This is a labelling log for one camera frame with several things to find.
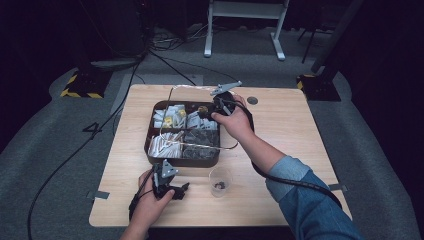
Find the person's left hand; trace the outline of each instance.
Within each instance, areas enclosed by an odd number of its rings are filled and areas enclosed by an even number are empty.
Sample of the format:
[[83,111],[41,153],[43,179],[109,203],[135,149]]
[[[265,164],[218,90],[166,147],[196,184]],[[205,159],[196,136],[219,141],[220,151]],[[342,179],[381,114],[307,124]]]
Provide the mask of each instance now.
[[[148,175],[148,172],[149,171],[144,172],[138,178],[139,186]],[[143,194],[144,196],[138,200],[130,225],[125,230],[121,239],[143,239],[142,237],[145,236],[149,227],[158,220],[163,209],[165,209],[166,205],[172,200],[175,193],[174,190],[169,190],[162,199],[157,200],[153,194],[152,184],[152,176],[150,176],[139,194],[139,196]]]

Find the clear plastic cup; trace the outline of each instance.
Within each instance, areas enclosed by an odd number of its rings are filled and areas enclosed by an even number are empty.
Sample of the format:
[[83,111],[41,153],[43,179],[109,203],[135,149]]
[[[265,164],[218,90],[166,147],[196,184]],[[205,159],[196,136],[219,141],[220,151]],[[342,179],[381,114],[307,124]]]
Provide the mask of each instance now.
[[214,197],[224,196],[232,182],[233,177],[227,168],[217,167],[209,173],[209,184]]

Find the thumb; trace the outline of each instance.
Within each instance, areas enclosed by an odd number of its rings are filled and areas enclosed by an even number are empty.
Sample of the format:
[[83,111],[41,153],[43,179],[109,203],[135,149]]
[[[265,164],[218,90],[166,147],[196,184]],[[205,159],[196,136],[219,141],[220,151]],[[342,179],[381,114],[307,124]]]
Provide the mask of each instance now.
[[225,120],[225,116],[223,116],[223,115],[221,115],[221,114],[219,114],[219,113],[216,113],[216,112],[213,112],[213,113],[211,114],[211,117],[212,117],[215,121],[217,121],[217,122],[219,122],[219,123],[223,123],[223,122],[224,122],[224,120]]
[[162,199],[159,201],[163,206],[166,206],[171,200],[172,197],[175,194],[175,190],[171,189],[168,192],[165,193],[165,195],[162,197]]

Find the white metal stand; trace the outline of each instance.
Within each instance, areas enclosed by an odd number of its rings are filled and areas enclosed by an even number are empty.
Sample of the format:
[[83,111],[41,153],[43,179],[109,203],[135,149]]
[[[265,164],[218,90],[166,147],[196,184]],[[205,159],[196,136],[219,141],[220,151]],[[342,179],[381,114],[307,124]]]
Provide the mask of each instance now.
[[287,8],[290,0],[284,0],[283,4],[267,4],[267,3],[244,3],[244,2],[220,2],[209,1],[208,15],[208,35],[205,44],[205,57],[212,55],[212,18],[220,17],[241,17],[241,18],[263,18],[263,19],[278,19],[277,31],[271,33],[271,40],[274,44],[275,51],[279,60],[284,60],[283,49],[279,36],[281,27],[283,26],[284,18],[286,17]]

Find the gray floor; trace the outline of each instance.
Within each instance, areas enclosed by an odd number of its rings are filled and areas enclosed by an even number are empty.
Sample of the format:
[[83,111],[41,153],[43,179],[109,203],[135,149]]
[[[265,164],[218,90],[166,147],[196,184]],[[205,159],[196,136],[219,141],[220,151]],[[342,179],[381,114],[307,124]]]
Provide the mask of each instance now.
[[[211,58],[203,57],[204,38],[157,54],[229,74],[246,87],[295,88],[296,76],[310,73],[322,49],[319,45],[325,44],[328,36],[316,35],[316,45],[301,64],[309,35],[297,42],[300,32],[283,31],[287,59],[281,62],[269,39],[271,30],[215,34]],[[234,82],[204,68],[169,63],[182,73],[201,75],[204,85]],[[27,122],[0,156],[0,239],[26,238],[28,210],[37,190],[89,138],[89,133],[81,130],[110,116],[124,76],[131,69],[113,74],[104,99],[61,98],[60,92],[72,73],[64,73],[51,85],[53,100]],[[137,74],[176,75],[152,55],[141,63]],[[338,74],[334,84],[341,102],[317,101],[309,102],[309,106],[336,174],[349,188],[345,196],[354,223],[366,239],[420,239],[409,196],[350,101],[347,81]],[[119,238],[123,228],[90,226],[92,202],[86,198],[87,192],[99,185],[113,141],[112,122],[57,172],[40,194],[32,215],[34,239]]]

